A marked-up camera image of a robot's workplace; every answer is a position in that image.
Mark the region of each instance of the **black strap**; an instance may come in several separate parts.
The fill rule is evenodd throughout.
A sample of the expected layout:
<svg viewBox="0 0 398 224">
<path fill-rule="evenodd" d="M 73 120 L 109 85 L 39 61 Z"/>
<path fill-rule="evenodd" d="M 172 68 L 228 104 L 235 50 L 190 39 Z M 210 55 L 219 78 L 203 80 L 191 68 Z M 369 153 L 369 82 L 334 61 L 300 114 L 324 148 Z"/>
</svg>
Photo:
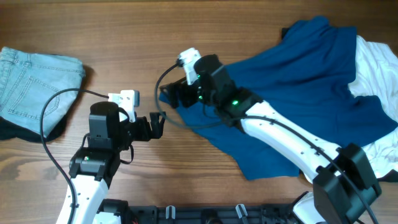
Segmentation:
<svg viewBox="0 0 398 224">
<path fill-rule="evenodd" d="M 132 145 L 130 145 L 129 148 L 130 148 L 130 152 L 131 152 L 131 160 L 130 160 L 130 162 L 124 161 L 122 159 L 120 160 L 121 163 L 127 164 L 127 165 L 130 164 L 132 162 L 132 160 L 134 159 L 134 148 L 132 147 Z"/>
</svg>

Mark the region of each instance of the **wooden surface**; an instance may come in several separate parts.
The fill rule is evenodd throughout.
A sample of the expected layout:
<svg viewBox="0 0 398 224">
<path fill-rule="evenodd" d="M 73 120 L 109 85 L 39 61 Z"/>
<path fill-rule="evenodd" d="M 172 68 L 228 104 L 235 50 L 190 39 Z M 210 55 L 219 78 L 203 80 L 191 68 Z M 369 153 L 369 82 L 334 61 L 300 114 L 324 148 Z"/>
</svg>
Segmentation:
<svg viewBox="0 0 398 224">
<path fill-rule="evenodd" d="M 232 63 L 279 41 L 280 29 L 299 19 L 327 16 L 336 26 L 356 26 L 366 40 L 398 50 L 396 2 L 203 1 L 41 4 L 0 6 L 0 47 L 63 54 L 87 65 L 85 88 L 100 93 L 141 92 L 139 116 L 156 111 L 154 84 L 189 47 Z M 164 83 L 183 77 L 172 72 Z M 89 107 L 101 99 L 83 95 L 65 134 L 49 144 L 68 162 L 88 132 Z M 178 119 L 173 110 L 168 114 Z M 280 177 L 247 181 L 235 161 L 191 131 L 165 124 L 160 140 L 135 142 L 135 160 L 121 165 L 108 198 L 130 205 L 235 205 L 291 202 L 311 185 Z M 372 205 L 380 223 L 398 219 L 398 185 L 382 184 Z M 67 184 L 40 144 L 0 142 L 0 223 L 55 223 Z"/>
</svg>

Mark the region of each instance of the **wooden table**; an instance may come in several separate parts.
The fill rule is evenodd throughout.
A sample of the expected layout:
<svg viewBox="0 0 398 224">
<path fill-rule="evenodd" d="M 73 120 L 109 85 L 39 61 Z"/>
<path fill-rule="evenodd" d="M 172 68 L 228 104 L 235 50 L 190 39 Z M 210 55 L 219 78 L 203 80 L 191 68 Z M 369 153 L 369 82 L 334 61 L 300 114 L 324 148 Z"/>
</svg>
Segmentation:
<svg viewBox="0 0 398 224">
<path fill-rule="evenodd" d="M 0 46 L 70 55 L 86 65 L 85 88 L 100 93 L 141 92 L 139 116 L 156 111 L 154 84 L 189 47 L 236 62 L 278 43 L 280 29 L 299 19 L 327 16 L 336 26 L 356 26 L 366 40 L 397 53 L 396 2 L 160 1 L 0 6 Z M 164 83 L 183 77 L 172 72 Z M 64 169 L 88 132 L 83 95 L 65 134 L 49 148 Z M 164 106 L 173 119 L 177 114 Z M 236 205 L 289 203 L 311 185 L 300 178 L 247 181 L 235 161 L 191 131 L 166 123 L 162 139 L 135 142 L 135 159 L 121 166 L 108 198 L 130 205 Z M 67 184 L 41 144 L 0 142 L 0 223 L 55 223 Z M 380 223 L 396 223 L 397 184 L 382 183 L 372 205 Z"/>
</svg>

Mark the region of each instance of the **white plastic part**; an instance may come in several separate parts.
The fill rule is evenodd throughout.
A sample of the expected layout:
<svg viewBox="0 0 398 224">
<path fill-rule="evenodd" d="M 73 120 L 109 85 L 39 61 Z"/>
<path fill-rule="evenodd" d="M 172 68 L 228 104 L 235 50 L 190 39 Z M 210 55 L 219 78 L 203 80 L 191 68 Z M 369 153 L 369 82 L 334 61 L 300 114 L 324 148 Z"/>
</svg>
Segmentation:
<svg viewBox="0 0 398 224">
<path fill-rule="evenodd" d="M 139 91 L 138 90 L 122 90 L 118 93 L 108 93 L 109 102 L 116 103 L 119 107 L 123 108 L 130 117 L 130 122 L 136 122 L 136 115 L 134 108 L 139 106 Z M 119 113 L 120 121 L 124 121 L 127 116 Z"/>
<path fill-rule="evenodd" d="M 183 67 L 185 70 L 185 74 L 187 76 L 188 85 L 192 85 L 197 79 L 198 74 L 193 68 L 195 62 L 201 58 L 199 51 L 195 50 L 193 47 L 180 53 L 178 59 L 183 62 Z"/>
<path fill-rule="evenodd" d="M 93 223 L 98 207 L 100 207 L 101 202 L 108 193 L 108 186 L 105 180 L 96 181 L 93 176 L 87 175 L 77 175 L 76 178 L 72 178 L 71 180 L 76 190 L 76 204 L 79 204 L 75 209 L 72 223 Z M 65 197 L 57 224 L 68 223 L 71 204 L 72 194 L 68 187 L 67 196 Z"/>
<path fill-rule="evenodd" d="M 313 202 L 313 193 L 309 192 L 302 197 L 294 206 L 293 212 L 304 224 L 316 224 L 325 222 L 318 213 Z"/>
<path fill-rule="evenodd" d="M 267 118 L 276 119 L 294 129 L 318 147 L 322 148 L 323 152 L 330 158 L 334 159 L 338 155 L 336 149 L 339 148 L 339 145 L 316 137 L 304 130 L 276 112 L 276 110 L 266 101 L 256 103 L 246 112 L 246 114 L 266 116 Z M 311 183 L 318 175 L 317 167 L 326 167 L 329 164 L 329 161 L 327 161 L 323 156 L 318 155 L 315 149 L 312 149 L 302 139 L 279 125 L 271 124 L 270 122 L 261 119 L 242 119 L 241 124 L 246 134 L 267 143 L 288 160 L 292 161 L 303 171 L 306 178 Z"/>
<path fill-rule="evenodd" d="M 116 216 L 109 212 L 99 212 L 95 215 L 93 224 L 121 224 L 120 216 Z"/>
</svg>

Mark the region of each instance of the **wood grain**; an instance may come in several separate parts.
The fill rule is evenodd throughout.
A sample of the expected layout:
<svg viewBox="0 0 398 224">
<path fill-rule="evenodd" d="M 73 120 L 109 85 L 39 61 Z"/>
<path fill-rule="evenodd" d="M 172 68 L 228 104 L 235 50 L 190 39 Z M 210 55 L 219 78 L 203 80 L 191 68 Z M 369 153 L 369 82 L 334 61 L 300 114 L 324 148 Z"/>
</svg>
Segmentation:
<svg viewBox="0 0 398 224">
<path fill-rule="evenodd" d="M 278 43 L 280 29 L 299 19 L 327 16 L 336 26 L 356 26 L 366 40 L 398 50 L 394 1 L 198 1 L 38 4 L 0 6 L 0 46 L 62 54 L 86 64 L 85 87 L 100 93 L 141 92 L 139 116 L 156 111 L 153 88 L 179 52 L 195 47 L 232 63 Z M 183 77 L 172 72 L 164 82 Z M 65 134 L 49 144 L 68 162 L 88 132 L 89 107 L 101 99 L 82 95 Z M 168 114 L 179 119 L 167 108 Z M 247 181 L 235 161 L 191 131 L 165 125 L 162 139 L 134 143 L 135 160 L 121 166 L 109 198 L 131 205 L 234 205 L 291 202 L 311 186 L 302 178 Z M 0 142 L 0 223 L 55 223 L 66 183 L 40 144 Z M 380 223 L 396 223 L 397 184 L 382 184 L 372 205 Z"/>
</svg>

